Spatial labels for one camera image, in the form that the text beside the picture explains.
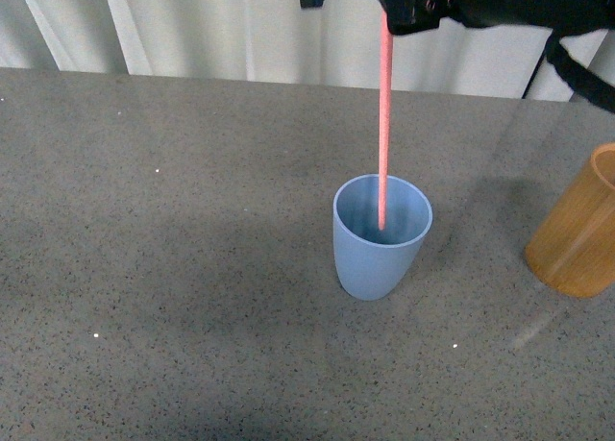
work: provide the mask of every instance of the cup rim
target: cup rim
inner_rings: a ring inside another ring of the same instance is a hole
[[[427,205],[428,222],[427,222],[427,225],[425,225],[425,228],[417,236],[413,237],[409,241],[401,242],[399,244],[380,244],[378,242],[368,241],[367,239],[363,239],[362,237],[357,236],[356,234],[351,232],[348,229],[348,227],[346,227],[346,225],[344,225],[344,222],[342,222],[342,219],[339,217],[339,214],[337,213],[337,199],[339,198],[339,195],[350,184],[352,184],[352,183],[354,183],[356,181],[363,180],[363,179],[366,179],[366,178],[371,178],[371,177],[377,178],[378,174],[365,174],[365,175],[360,175],[358,177],[354,177],[353,179],[350,179],[348,182],[346,182],[345,184],[340,186],[339,189],[337,190],[337,192],[335,193],[335,197],[333,198],[333,218],[335,219],[335,221],[339,222],[340,227],[344,230],[344,232],[346,234],[348,234],[350,237],[352,237],[353,239],[361,241],[361,242],[363,242],[363,243],[365,243],[365,244],[367,244],[369,246],[379,247],[379,248],[390,248],[390,249],[398,249],[400,247],[409,246],[410,244],[413,244],[416,241],[418,241],[418,240],[422,239],[423,237],[425,237],[425,235],[428,233],[428,231],[431,228],[431,223],[433,222],[433,210],[431,209],[430,200],[425,195],[425,193],[423,191],[421,191],[421,189],[418,186],[408,182],[407,180],[400,179],[399,177],[395,177],[393,175],[387,175],[386,177],[387,177],[387,179],[396,180],[398,182],[401,182],[402,184],[408,185],[410,188],[412,188],[414,191],[416,191],[418,193],[418,195],[421,197],[423,202]]]
[[[607,152],[607,151],[615,153],[615,143],[605,143],[604,145],[600,145],[598,148],[596,148],[593,151],[592,157],[591,157],[592,169],[594,169],[594,172],[596,173],[598,178],[606,186],[608,186],[609,188],[611,188],[612,190],[615,191],[615,184],[613,184],[609,179],[607,179],[604,176],[604,174],[601,172],[601,170],[598,168],[598,165],[596,164],[596,160],[598,159],[598,156],[601,155],[602,153]]]

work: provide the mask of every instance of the white curtain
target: white curtain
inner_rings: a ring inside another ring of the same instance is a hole
[[[0,65],[66,71],[378,86],[380,5],[325,0],[0,0]],[[519,98],[549,32],[497,27],[395,38],[393,88]],[[615,83],[615,35],[568,38]],[[529,98],[570,100],[546,63]]]

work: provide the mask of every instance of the wooden cup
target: wooden cup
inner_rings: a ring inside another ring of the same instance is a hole
[[[615,282],[615,143],[599,146],[526,247],[544,284],[593,297]]]

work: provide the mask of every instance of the speckled stone surface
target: speckled stone surface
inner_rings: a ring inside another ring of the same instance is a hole
[[[376,91],[2,69],[0,97],[0,439],[615,439],[615,288],[522,258],[615,116],[394,93],[434,223],[366,303],[332,198],[377,169]]]

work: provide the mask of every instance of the pink rod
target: pink rod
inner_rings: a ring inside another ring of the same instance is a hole
[[[381,19],[381,99],[378,160],[378,228],[386,225],[386,177],[388,176],[388,142],[391,130],[391,73],[393,68],[393,36],[388,31],[386,12]]]

